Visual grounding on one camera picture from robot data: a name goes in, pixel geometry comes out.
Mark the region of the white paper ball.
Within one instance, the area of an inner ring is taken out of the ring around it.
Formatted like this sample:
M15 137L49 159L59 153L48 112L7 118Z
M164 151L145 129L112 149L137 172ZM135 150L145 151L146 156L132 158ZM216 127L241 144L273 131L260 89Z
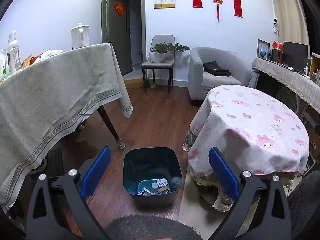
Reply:
M168 185L168 181L165 178L157 179L156 183L159 188L165 187Z

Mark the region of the white plastic lid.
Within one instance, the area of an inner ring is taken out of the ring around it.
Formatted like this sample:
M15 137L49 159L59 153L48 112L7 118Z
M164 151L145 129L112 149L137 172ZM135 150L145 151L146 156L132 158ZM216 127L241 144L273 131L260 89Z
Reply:
M152 186L153 189L157 189L158 188L157 183L152 183L151 186Z

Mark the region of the brown cardboard tape roll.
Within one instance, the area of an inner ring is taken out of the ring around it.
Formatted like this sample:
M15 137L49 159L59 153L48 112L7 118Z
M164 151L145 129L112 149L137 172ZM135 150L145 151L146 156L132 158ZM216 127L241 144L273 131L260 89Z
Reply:
M158 194L166 194L170 191L168 186L161 187L157 190Z

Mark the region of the dark ribbed floor mat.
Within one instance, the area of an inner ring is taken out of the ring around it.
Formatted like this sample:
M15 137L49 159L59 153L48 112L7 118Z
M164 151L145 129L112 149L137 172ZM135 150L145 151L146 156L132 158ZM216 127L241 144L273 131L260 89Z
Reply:
M63 176L65 174L61 147L50 150L46 156L46 161L45 172L49 177Z

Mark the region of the pink patterned round tablecloth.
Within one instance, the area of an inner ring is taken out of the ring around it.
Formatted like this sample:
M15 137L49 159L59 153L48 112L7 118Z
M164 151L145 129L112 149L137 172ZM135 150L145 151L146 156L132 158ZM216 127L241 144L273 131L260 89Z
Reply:
M208 160L213 147L255 175L306 170L306 128L289 107L259 90L240 85L211 89L189 131L195 136L188 152L193 177L213 172Z

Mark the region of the beige patterned tablecloth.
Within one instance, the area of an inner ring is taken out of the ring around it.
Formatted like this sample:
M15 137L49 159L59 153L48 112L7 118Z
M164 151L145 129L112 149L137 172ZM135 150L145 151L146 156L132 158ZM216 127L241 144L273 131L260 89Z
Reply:
M112 44L36 62L1 83L1 208L15 203L26 175L100 106L133 107Z

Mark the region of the grey dining chair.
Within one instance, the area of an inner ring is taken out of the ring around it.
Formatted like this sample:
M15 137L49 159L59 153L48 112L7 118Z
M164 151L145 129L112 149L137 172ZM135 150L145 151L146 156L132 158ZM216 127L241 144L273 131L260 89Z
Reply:
M170 50L175 45L174 35L155 35L152 38L148 59L141 64L143 87L147 89L146 70L152 70L152 80L155 84L155 70L168 72L168 94L174 83L175 52Z

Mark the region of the small blue globe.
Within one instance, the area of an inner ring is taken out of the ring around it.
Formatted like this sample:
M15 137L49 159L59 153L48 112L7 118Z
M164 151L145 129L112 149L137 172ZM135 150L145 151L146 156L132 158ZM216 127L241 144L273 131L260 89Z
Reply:
M259 50L259 55L262 59L264 59L264 57L266 56L266 51L264 49L260 49Z

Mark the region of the white plastic bottle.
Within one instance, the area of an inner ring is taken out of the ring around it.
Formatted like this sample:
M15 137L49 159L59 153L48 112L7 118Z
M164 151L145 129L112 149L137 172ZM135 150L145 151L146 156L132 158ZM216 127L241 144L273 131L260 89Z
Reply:
M7 55L9 72L13 74L21 69L20 50L16 30L11 31L9 34Z

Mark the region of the white electric kettle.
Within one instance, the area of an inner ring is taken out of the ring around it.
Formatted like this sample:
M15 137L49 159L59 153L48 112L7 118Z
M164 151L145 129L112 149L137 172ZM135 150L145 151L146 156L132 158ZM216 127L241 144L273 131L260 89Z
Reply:
M78 49L89 46L89 25L78 23L70 30L72 49Z

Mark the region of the framed picture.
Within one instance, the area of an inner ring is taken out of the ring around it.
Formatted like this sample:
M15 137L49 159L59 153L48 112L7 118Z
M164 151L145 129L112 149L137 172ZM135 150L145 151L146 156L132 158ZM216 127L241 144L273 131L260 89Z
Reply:
M257 57L261 58L259 55L259 50L264 49L266 51L266 56L264 59L268 59L269 50L270 50L270 44L264 40L258 39L258 45L257 45Z

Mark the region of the black monitor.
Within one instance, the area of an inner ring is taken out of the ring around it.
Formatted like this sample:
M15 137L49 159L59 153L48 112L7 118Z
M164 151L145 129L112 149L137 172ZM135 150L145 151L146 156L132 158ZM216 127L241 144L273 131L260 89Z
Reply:
M295 42L284 42L283 64L297 70L305 69L305 59L308 58L308 46Z

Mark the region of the wooden desk shelf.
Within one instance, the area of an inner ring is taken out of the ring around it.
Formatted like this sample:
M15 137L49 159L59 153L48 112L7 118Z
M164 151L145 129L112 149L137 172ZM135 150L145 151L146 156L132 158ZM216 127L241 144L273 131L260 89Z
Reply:
M319 69L320 55L316 53L311 53L309 77L315 83L319 83Z

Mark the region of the beige curtain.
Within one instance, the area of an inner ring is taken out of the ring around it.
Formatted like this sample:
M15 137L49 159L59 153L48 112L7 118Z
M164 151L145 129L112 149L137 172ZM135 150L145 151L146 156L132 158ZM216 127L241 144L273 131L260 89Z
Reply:
M278 41L309 45L309 36L301 0L273 0Z

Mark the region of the red fu door sticker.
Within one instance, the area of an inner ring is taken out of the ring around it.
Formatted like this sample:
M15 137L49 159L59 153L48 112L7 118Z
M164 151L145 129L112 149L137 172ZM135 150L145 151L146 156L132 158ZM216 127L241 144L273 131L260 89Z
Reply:
M126 12L125 5L122 2L116 2L116 4L114 5L114 9L119 17L121 17Z

